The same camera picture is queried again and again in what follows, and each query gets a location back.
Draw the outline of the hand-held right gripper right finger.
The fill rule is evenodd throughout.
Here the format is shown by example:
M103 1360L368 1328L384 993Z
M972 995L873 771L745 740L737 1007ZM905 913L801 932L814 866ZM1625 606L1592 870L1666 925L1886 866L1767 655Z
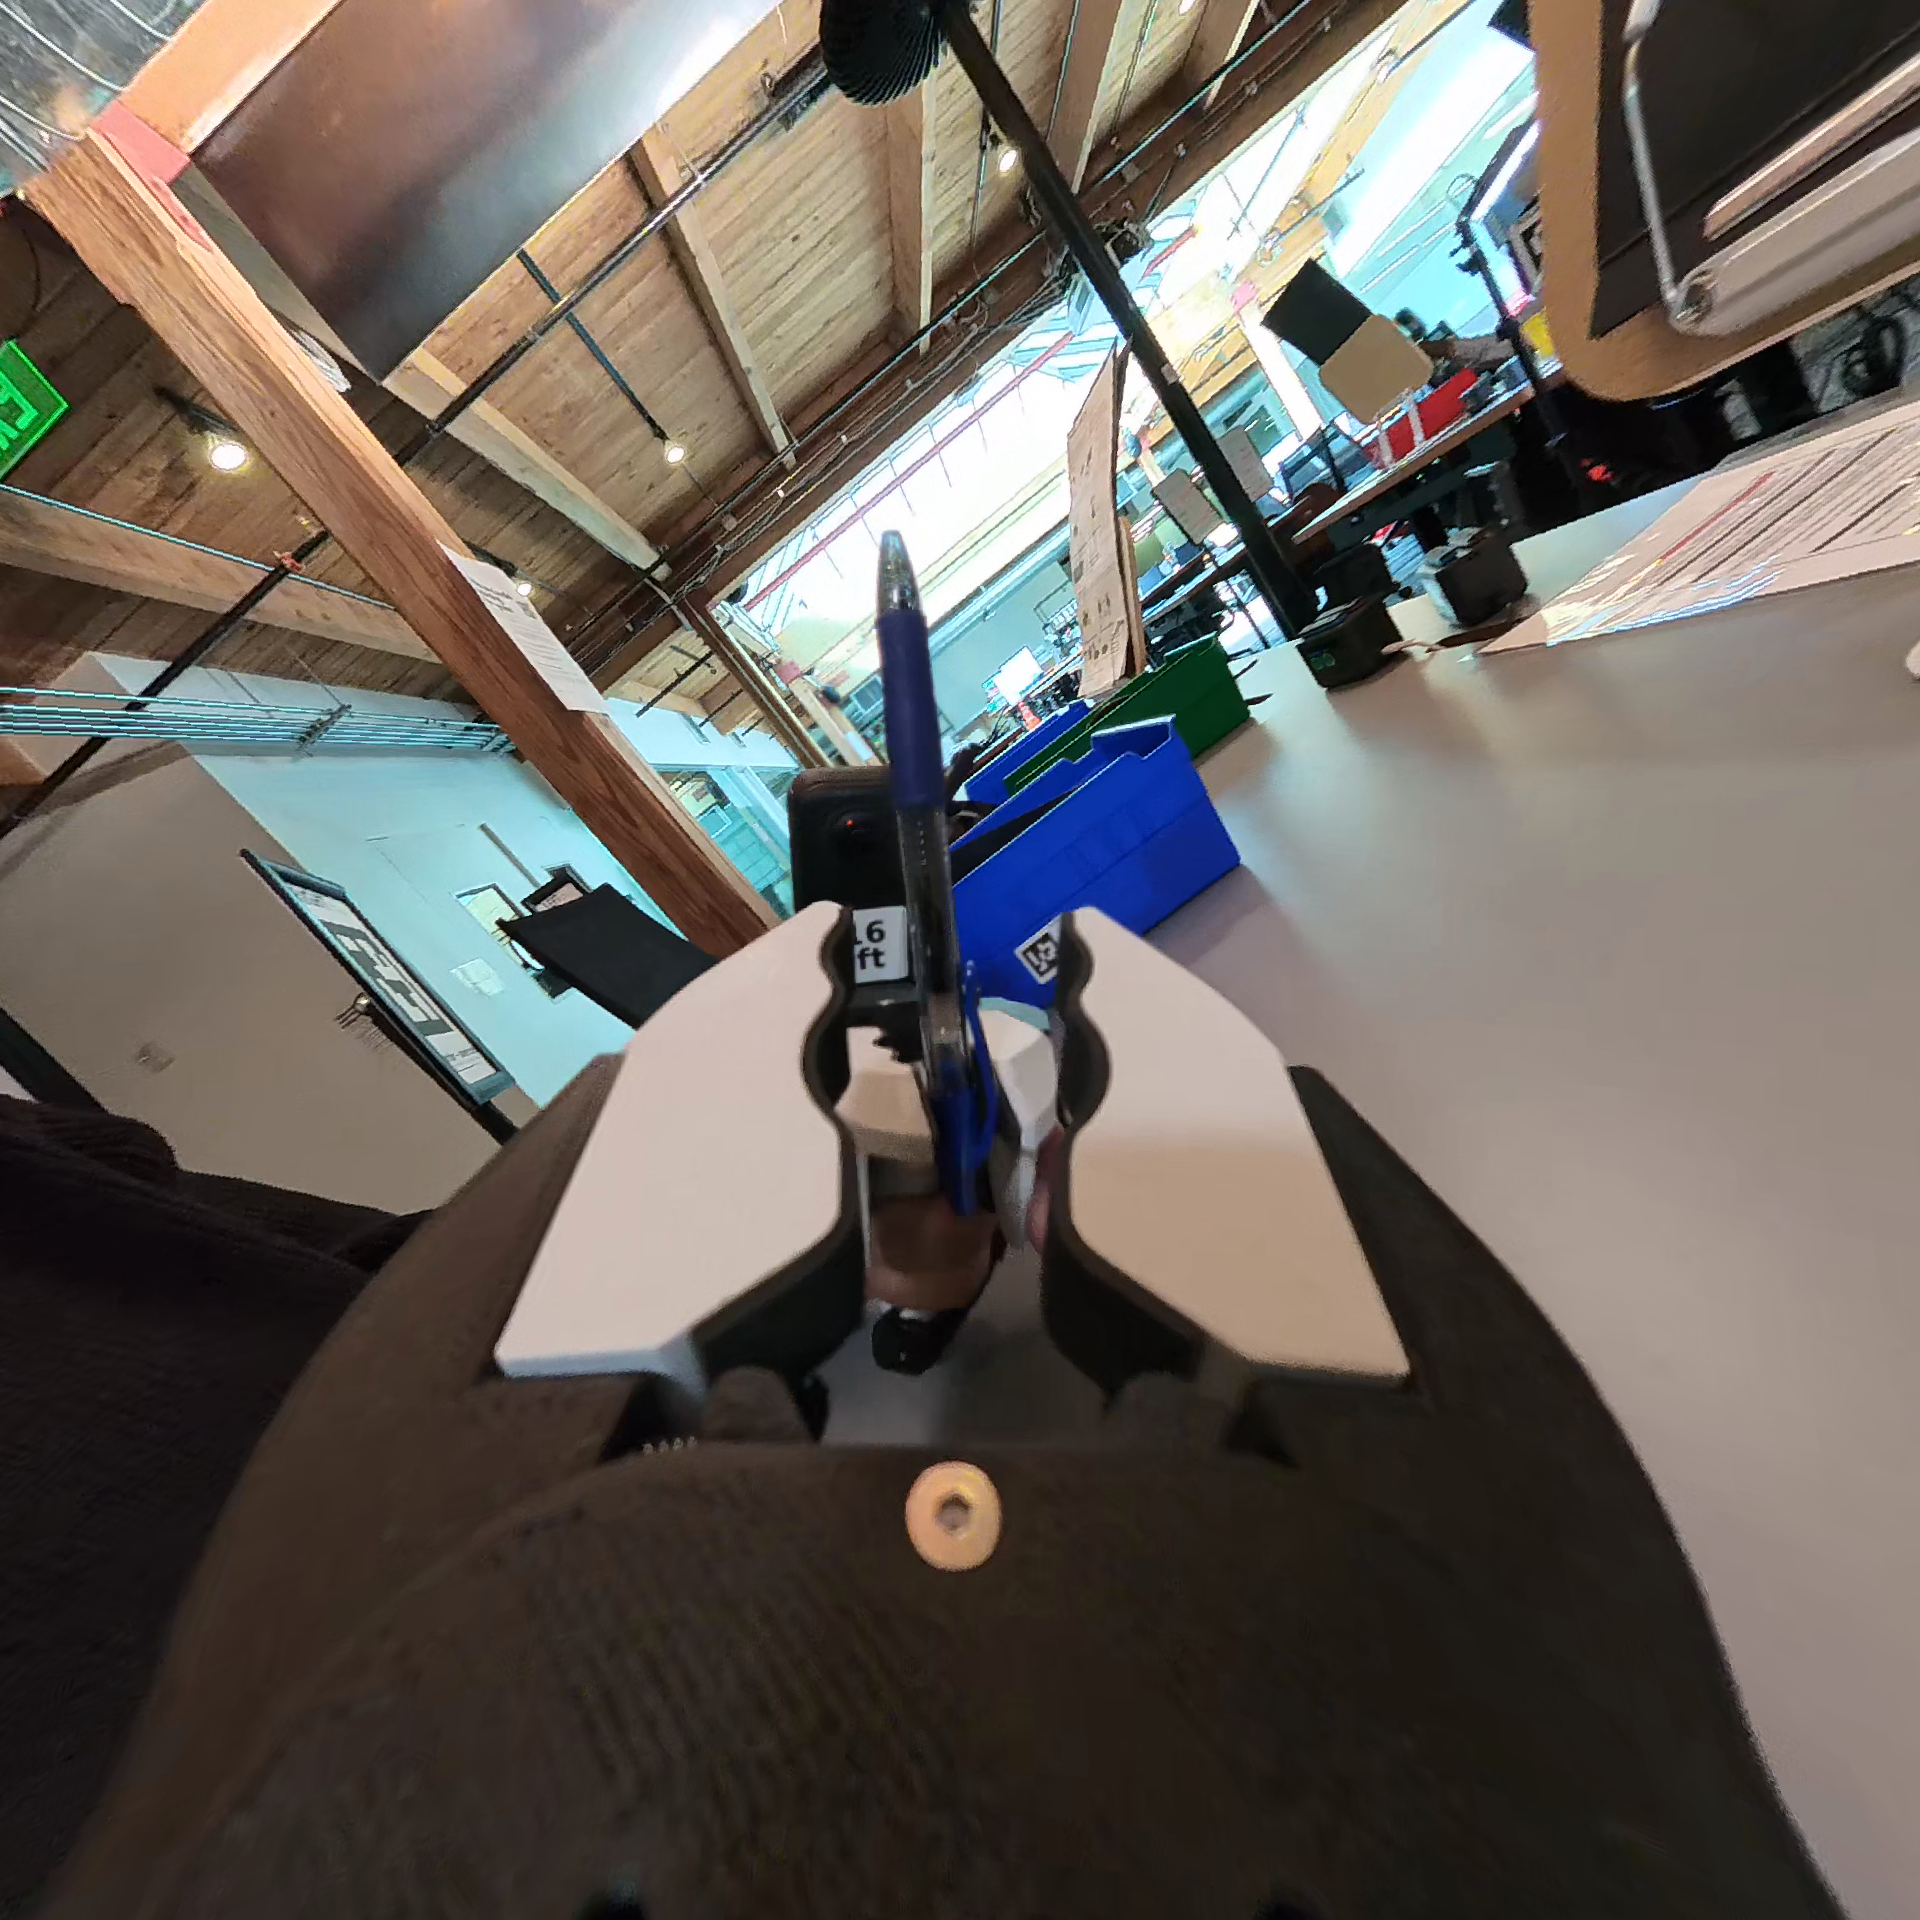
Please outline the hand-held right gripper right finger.
M1400 1387L1405 1335L1279 1049L1109 913L1062 920L1041 1325L1146 1375Z

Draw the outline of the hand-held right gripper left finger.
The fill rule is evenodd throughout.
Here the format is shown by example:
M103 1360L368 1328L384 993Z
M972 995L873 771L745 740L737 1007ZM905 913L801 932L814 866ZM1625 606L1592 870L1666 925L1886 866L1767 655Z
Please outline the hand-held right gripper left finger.
M846 1345L864 1317L849 995L851 917L821 902L638 1027L492 1345L507 1379L801 1380Z

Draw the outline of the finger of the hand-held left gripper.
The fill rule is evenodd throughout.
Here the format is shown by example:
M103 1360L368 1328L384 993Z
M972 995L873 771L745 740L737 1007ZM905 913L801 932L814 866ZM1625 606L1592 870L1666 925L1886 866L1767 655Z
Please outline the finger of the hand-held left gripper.
M995 1074L987 1186L1010 1250L1029 1250L1032 1200L1046 1186L1041 1161L1047 1140L1062 1133L1058 1043L1034 1007L984 1007L981 1031Z
M878 1027L846 1031L849 1082L835 1115L851 1140L862 1199L907 1200L941 1191L941 1157L921 1066L901 1060Z

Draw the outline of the blue ballpoint pen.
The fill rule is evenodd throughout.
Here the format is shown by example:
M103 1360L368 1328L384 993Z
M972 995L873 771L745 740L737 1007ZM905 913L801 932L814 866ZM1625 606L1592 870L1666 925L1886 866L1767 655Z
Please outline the blue ballpoint pen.
M898 533L884 533L878 543L875 634L905 937L921 1019L925 1102L944 1199L954 1215L968 1219L984 1208L1000 1127L1000 1082L987 1051L975 978L957 939L931 631L918 574Z

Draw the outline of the blue storage bin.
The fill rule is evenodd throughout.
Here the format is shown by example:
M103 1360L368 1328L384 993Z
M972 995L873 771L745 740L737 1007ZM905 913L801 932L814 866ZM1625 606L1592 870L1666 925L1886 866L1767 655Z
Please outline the blue storage bin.
M1087 749L1092 727L1071 724L1068 732L1025 732L1012 747L987 760L968 784L968 802L1005 802L1029 784L1041 781L1056 762L1065 762Z
M1046 1007L1065 913L1146 932L1239 866L1173 719L1095 732L954 841L963 963L984 998Z

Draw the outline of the person's left forearm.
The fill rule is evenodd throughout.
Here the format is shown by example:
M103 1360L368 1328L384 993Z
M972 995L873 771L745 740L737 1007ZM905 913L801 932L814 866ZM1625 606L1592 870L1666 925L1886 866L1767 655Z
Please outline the person's left forearm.
M3 1097L3 1915L113 1799L253 1454L427 1219Z

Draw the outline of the person's left hand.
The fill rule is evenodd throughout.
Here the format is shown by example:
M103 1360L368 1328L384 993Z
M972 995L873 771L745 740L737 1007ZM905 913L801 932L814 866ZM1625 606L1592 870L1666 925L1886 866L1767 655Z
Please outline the person's left hand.
M954 1210L941 1191L884 1196L870 1215L864 1297L913 1317L968 1312L1000 1253L993 1210Z

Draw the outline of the black office chair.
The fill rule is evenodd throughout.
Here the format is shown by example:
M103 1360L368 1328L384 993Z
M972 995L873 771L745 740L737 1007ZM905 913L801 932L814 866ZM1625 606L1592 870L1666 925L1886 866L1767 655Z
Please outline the black office chair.
M692 978L718 965L680 931L610 883L550 894L498 925L538 968L556 971L610 1019L639 1027Z

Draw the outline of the framed tag poster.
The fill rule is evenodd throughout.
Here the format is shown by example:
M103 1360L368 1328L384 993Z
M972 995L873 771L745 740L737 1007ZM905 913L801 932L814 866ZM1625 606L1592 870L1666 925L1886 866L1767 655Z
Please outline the framed tag poster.
M453 1102L482 1127L492 1143L516 1140L520 1127L499 1110L516 1090L511 1071L438 995L425 977L397 957L365 911L335 883L257 851L237 851L267 892L308 928L308 932L349 971L377 1025L420 1066Z

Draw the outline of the green storage bin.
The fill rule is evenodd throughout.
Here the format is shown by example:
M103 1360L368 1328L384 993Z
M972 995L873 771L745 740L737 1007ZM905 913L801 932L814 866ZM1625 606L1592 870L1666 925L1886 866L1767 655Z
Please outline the green storage bin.
M1176 724L1192 758L1212 753L1212 747L1251 724L1251 702L1239 685L1233 655L1217 637L1173 649L1108 694L1068 702L1034 732L1087 724L1098 734L1159 719Z

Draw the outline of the cardboard sheet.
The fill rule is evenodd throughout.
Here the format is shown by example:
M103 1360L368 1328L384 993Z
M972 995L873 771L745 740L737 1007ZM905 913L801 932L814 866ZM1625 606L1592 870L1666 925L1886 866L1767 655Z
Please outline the cardboard sheet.
M1065 445L1068 570L1077 611L1077 692L1099 702L1148 665L1136 546L1116 501L1127 345L1098 367Z

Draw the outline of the black charger block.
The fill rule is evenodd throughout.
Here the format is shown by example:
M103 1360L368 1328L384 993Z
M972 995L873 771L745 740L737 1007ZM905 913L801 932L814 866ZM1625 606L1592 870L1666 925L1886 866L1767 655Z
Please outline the black charger block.
M1394 665L1400 631L1385 593L1362 593L1323 611L1292 649L1323 692L1338 692Z

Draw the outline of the wooden pillar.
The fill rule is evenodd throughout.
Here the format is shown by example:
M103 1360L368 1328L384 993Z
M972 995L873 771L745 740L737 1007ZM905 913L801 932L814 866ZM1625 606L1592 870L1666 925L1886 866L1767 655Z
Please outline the wooden pillar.
M143 179L102 131L87 131L29 181L29 203L148 318L680 932L728 957L778 925L775 906L692 822L616 721L566 706L459 570L468 546L449 518L237 268L183 227L171 190Z

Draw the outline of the red bin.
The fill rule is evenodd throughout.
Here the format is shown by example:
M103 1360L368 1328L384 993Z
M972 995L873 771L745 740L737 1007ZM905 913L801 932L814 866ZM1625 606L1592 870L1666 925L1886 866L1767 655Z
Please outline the red bin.
M1491 373L1452 373L1412 400L1405 425L1414 440L1426 445L1455 421L1475 419L1504 397L1526 394L1530 394L1530 380L1526 373L1509 365Z

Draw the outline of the green exit sign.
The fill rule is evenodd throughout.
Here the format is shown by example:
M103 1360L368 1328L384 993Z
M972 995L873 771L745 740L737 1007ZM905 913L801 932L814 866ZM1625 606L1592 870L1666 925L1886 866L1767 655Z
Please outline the green exit sign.
M0 367L0 473L13 473L69 414L69 397L56 388L56 380L38 373L34 355L15 343L3 343L3 367Z

